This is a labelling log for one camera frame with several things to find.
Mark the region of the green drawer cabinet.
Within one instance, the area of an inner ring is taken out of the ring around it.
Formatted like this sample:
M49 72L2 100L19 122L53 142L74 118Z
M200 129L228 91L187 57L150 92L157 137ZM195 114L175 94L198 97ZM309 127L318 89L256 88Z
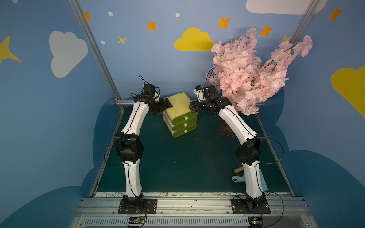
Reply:
M167 98L173 107L162 112L163 121L173 138L180 137L197 127L197 113L189 108L190 98L185 92Z

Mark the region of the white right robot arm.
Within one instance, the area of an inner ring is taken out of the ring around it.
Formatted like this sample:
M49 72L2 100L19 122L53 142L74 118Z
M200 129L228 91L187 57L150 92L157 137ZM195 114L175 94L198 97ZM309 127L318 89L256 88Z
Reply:
M214 101L207 99L192 101L189 104L189 108L195 113L203 110L214 110L228 124L240 143L240 147L236 150L235 155L243 167L246 180L246 197L252 200L262 198L264 190L261 186L259 175L262 139L244 122L230 101L225 97Z

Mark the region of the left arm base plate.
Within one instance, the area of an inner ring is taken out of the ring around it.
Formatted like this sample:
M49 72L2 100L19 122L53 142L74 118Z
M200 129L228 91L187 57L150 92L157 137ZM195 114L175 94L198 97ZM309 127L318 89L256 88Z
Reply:
M133 202L121 200L118 214L156 214L157 199L133 199Z

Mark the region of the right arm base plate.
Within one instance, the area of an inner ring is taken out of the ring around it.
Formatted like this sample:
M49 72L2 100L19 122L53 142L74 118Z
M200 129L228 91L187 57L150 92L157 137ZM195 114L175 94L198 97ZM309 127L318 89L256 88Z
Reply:
M268 202L265 200L260 205L254 205L253 202L246 199L231 199L232 211L234 214L271 214Z

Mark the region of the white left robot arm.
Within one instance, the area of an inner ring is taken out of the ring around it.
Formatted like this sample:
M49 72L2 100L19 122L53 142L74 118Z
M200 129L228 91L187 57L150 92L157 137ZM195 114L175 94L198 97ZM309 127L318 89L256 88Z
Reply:
M148 95L134 97L134 105L130 117L120 133L115 134L114 144L117 154L125 170L127 199L142 196L140 182L140 161L144 153L144 146L140 139L140 130L148 112L159 115L173 105L167 98L153 98Z

